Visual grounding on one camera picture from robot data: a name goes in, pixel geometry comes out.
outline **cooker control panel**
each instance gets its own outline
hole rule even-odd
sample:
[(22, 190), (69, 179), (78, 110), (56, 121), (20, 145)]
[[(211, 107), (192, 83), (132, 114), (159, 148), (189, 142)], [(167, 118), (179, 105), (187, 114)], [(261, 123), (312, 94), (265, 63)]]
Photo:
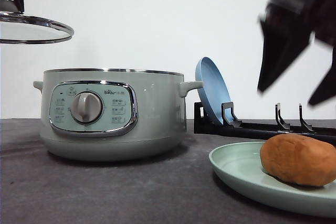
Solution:
[(60, 133), (101, 137), (129, 132), (138, 119), (135, 92), (126, 83), (72, 81), (51, 95), (49, 120)]

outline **control panel buttons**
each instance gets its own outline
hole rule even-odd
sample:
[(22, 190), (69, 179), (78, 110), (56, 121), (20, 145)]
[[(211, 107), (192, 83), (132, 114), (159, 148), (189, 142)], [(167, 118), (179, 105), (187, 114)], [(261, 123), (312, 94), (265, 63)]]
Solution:
[(125, 116), (119, 115), (119, 116), (113, 116), (112, 117), (112, 123), (124, 123), (125, 122)]
[(55, 115), (55, 122), (63, 123), (64, 122), (64, 115)]
[(57, 106), (55, 108), (55, 114), (64, 114), (64, 106)]
[(67, 95), (76, 95), (77, 94), (77, 91), (74, 87), (70, 87), (68, 90), (67, 90)]
[(55, 101), (55, 105), (64, 105), (65, 99), (64, 98), (57, 98)]
[(125, 105), (124, 99), (112, 99), (112, 105), (123, 106)]
[(78, 94), (70, 107), (71, 115), (79, 122), (90, 123), (97, 119), (102, 111), (99, 97), (93, 93)]
[(112, 106), (112, 115), (125, 115), (125, 106)]

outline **cooker rim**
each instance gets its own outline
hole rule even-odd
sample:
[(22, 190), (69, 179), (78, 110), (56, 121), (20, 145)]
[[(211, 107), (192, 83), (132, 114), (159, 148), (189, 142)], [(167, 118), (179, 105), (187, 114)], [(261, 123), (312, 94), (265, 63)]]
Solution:
[(182, 73), (159, 71), (159, 70), (145, 70), (145, 69), (123, 69), (123, 68), (61, 68), (61, 69), (49, 69), (44, 71), (44, 73), (55, 73), (55, 72), (133, 72), (133, 73), (161, 73), (161, 74), (171, 74), (174, 76), (184, 76)]

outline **printed brand logo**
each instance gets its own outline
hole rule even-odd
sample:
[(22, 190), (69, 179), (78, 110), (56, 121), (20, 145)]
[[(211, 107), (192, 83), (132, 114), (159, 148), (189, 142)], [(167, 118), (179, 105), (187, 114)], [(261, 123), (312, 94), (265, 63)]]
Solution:
[(104, 94), (125, 94), (124, 91), (104, 90)]
[(115, 94), (116, 92), (115, 91), (111, 91), (111, 90), (105, 90), (104, 91), (104, 94)]

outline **dough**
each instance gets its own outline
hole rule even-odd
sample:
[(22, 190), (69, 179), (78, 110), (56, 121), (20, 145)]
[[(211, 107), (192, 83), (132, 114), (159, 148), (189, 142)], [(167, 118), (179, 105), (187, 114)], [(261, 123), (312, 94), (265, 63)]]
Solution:
[(297, 134), (280, 134), (260, 149), (261, 164), (284, 182), (324, 186), (336, 179), (336, 148)]

